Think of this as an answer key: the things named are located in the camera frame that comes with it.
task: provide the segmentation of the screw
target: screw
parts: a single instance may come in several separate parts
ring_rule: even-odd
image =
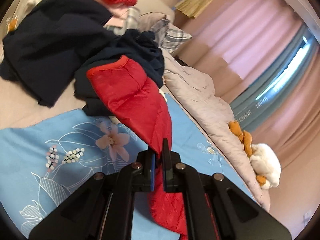
[[[100,179],[103,179],[104,178],[104,174],[102,172],[97,172],[93,175],[93,178],[95,180],[100,180]]]
[[[224,176],[221,173],[216,173],[213,175],[213,177],[215,180],[218,180],[218,181],[223,181],[223,179],[224,179]]]
[[[184,163],[177,163],[176,168],[178,170],[184,170],[186,168],[186,165]]]
[[[142,167],[142,164],[140,162],[134,162],[131,164],[131,166],[134,169],[140,169]]]

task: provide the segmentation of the plush duck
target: plush duck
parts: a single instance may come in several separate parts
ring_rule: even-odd
[[[253,144],[252,136],[247,131],[242,131],[237,121],[229,123],[230,131],[239,138],[244,145],[251,166],[257,174],[257,181],[261,188],[268,189],[279,185],[281,166],[276,154],[266,144]]]

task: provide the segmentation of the plaid fabric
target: plaid fabric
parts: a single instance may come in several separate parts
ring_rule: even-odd
[[[155,42],[169,53],[173,53],[181,44],[192,38],[190,34],[170,23],[168,19],[158,21],[151,30],[155,33]]]
[[[135,7],[130,7],[128,11],[128,17],[124,21],[122,27],[115,27],[115,26],[108,26],[106,25],[105,28],[109,31],[113,31],[115,35],[123,35],[127,29],[135,29],[138,30],[139,27],[139,17],[140,17],[140,10]]]

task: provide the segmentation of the flower print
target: flower print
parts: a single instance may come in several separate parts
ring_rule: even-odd
[[[210,153],[210,154],[216,154],[216,151],[215,151],[215,149],[214,149],[212,146],[208,146],[208,147],[207,147],[207,151],[208,151],[208,153]]]
[[[60,156],[57,154],[58,150],[56,147],[56,145],[53,145],[49,148],[49,152],[47,152],[47,163],[45,164],[45,166],[48,168],[48,172],[54,170],[54,168],[57,166],[57,163],[59,162]]]
[[[128,162],[130,156],[123,146],[129,143],[130,135],[127,133],[118,133],[118,127],[113,123],[110,125],[111,131],[109,131],[105,122],[99,124],[100,130],[105,133],[105,135],[96,140],[96,145],[101,150],[108,147],[112,161],[115,161],[117,154],[119,154],[125,162]]]
[[[68,151],[66,153],[66,156],[64,157],[64,160],[62,161],[62,164],[66,163],[75,163],[80,159],[81,156],[84,154],[84,148],[77,148],[73,151]]]

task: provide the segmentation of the beige blanket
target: beige blanket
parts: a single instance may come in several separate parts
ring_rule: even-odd
[[[194,68],[181,66],[165,50],[163,55],[167,87],[228,158],[257,202],[269,211],[269,192],[260,188],[243,145],[230,132],[228,123],[234,120],[233,112],[225,101],[214,95],[211,77]]]

